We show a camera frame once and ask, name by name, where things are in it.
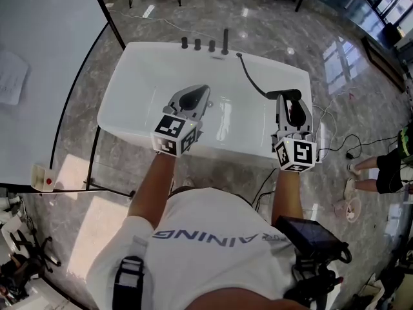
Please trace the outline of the black chest mount rig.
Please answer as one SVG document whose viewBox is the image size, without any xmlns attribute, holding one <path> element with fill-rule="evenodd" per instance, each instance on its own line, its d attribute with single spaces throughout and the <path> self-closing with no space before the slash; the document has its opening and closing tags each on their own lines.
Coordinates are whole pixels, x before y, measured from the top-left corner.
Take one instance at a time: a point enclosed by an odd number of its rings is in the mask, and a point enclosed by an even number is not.
<svg viewBox="0 0 413 310">
<path fill-rule="evenodd" d="M 342 242 L 338 250 L 329 250 L 327 253 L 303 254 L 295 249 L 296 263 L 292 266 L 294 286 L 285 292 L 284 297 L 293 300 L 307 308 L 313 303 L 316 310 L 327 310 L 328 294 L 343 282 L 328 265 L 336 260 L 349 264 L 352 261 L 348 243 Z"/>
</svg>

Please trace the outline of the beige box with red button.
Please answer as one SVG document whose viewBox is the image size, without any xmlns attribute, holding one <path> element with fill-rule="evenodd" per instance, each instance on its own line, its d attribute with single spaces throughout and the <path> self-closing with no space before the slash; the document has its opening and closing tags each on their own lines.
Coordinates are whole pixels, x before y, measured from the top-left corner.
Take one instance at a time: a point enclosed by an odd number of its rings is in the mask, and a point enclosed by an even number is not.
<svg viewBox="0 0 413 310">
<path fill-rule="evenodd" d="M 39 192 L 52 192 L 55 185 L 56 172 L 34 164 L 31 172 L 31 187 Z"/>
</svg>

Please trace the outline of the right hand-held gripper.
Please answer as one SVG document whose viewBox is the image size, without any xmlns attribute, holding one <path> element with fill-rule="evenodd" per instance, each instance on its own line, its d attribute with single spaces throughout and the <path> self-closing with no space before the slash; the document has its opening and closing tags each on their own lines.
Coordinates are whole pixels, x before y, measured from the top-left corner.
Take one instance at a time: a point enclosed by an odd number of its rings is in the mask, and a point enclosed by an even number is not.
<svg viewBox="0 0 413 310">
<path fill-rule="evenodd" d="M 285 101 L 280 94 L 276 103 L 278 131 L 271 135 L 272 152 L 276 153 L 282 171 L 301 173 L 316 163 L 312 113 L 302 99 L 288 100 L 288 106 Z"/>
</svg>

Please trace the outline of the person's right forearm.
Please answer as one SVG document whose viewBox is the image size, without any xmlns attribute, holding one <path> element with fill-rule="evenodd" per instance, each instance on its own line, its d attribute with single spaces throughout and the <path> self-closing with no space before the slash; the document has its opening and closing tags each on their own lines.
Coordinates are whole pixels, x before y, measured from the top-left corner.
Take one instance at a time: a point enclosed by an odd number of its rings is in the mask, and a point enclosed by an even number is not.
<svg viewBox="0 0 413 310">
<path fill-rule="evenodd" d="M 298 172 L 281 170 L 277 176 L 271 215 L 272 226 L 275 226 L 280 216 L 303 219 Z"/>
</svg>

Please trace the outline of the person's white shirt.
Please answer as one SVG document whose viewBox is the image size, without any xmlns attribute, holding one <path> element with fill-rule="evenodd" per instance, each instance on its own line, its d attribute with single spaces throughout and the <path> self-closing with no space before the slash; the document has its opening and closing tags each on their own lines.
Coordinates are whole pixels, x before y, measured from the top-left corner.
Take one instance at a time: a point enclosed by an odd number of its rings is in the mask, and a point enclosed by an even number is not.
<svg viewBox="0 0 413 310">
<path fill-rule="evenodd" d="M 157 227 L 138 216 L 124 220 L 86 276 L 100 310 L 112 310 L 116 273 L 129 256 L 144 263 L 146 310 L 184 310 L 231 287 L 277 300 L 295 283 L 291 241 L 245 200 L 213 188 L 169 198 Z"/>
</svg>

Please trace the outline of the person's left forearm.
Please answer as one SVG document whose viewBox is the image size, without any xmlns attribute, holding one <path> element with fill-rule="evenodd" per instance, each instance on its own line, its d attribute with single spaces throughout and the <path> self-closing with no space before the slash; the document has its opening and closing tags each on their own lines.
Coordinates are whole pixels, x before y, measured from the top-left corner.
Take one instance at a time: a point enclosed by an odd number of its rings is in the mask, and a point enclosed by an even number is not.
<svg viewBox="0 0 413 310">
<path fill-rule="evenodd" d="M 157 154 L 134 194 L 128 208 L 128 216 L 144 218 L 156 229 L 163 215 L 174 177 L 176 158 Z"/>
</svg>

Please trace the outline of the dark wooden floor platform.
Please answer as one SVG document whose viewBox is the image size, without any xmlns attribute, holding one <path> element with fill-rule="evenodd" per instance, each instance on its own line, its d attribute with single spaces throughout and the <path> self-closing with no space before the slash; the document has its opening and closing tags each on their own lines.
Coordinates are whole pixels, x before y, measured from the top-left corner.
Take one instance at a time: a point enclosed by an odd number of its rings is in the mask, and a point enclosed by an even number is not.
<svg viewBox="0 0 413 310">
<path fill-rule="evenodd" d="M 404 70 L 399 60 L 370 36 L 361 38 L 368 60 L 390 80 L 400 92 L 405 92 Z"/>
</svg>

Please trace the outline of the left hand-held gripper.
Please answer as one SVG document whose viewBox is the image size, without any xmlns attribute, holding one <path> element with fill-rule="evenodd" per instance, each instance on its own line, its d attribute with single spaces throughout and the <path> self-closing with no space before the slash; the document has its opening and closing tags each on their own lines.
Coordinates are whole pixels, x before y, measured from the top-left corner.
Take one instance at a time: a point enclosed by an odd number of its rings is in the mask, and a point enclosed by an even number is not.
<svg viewBox="0 0 413 310">
<path fill-rule="evenodd" d="M 155 129 L 151 132 L 153 149 L 174 157 L 189 151 L 202 134 L 203 117 L 210 96 L 208 85 L 192 85 L 176 92 Z"/>
</svg>

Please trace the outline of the black office chair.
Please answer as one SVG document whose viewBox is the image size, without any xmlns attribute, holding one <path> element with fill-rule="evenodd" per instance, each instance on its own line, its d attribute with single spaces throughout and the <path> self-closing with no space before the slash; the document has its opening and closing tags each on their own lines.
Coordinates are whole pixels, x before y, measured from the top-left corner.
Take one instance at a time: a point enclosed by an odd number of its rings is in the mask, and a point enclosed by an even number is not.
<svg viewBox="0 0 413 310">
<path fill-rule="evenodd" d="M 37 230 L 32 230 L 33 241 L 29 241 L 25 235 L 18 230 L 17 234 L 9 233 L 12 245 L 17 251 L 10 255 L 7 263 L 0 265 L 0 297 L 7 305 L 15 304 L 28 297 L 25 285 L 32 279 L 40 278 L 45 271 L 53 272 L 49 266 L 61 266 L 58 259 L 53 259 L 45 253 L 48 243 L 53 241 L 51 236 L 39 243 L 36 237 Z"/>
</svg>

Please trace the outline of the white bathtub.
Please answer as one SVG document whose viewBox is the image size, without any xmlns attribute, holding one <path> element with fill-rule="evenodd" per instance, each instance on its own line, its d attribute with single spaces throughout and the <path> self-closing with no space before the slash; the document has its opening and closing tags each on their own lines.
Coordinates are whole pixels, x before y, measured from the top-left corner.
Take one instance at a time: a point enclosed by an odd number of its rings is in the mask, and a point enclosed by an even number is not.
<svg viewBox="0 0 413 310">
<path fill-rule="evenodd" d="M 277 132 L 276 102 L 264 93 L 298 89 L 312 106 L 308 72 L 279 61 L 207 46 L 131 42 L 114 70 L 97 122 L 114 136 L 151 148 L 151 132 L 172 96 L 192 85 L 208 85 L 209 101 L 200 139 L 189 154 L 269 167 L 277 163 L 271 135 Z"/>
</svg>

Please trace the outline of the pink waste bin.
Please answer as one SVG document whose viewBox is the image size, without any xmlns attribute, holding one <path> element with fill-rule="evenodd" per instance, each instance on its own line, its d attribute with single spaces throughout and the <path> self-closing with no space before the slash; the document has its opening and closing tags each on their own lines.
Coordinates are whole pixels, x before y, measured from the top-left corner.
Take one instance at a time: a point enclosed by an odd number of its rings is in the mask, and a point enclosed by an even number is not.
<svg viewBox="0 0 413 310">
<path fill-rule="evenodd" d="M 357 197 L 341 200 L 335 204 L 334 213 L 338 218 L 354 223 L 361 213 L 361 201 Z"/>
</svg>

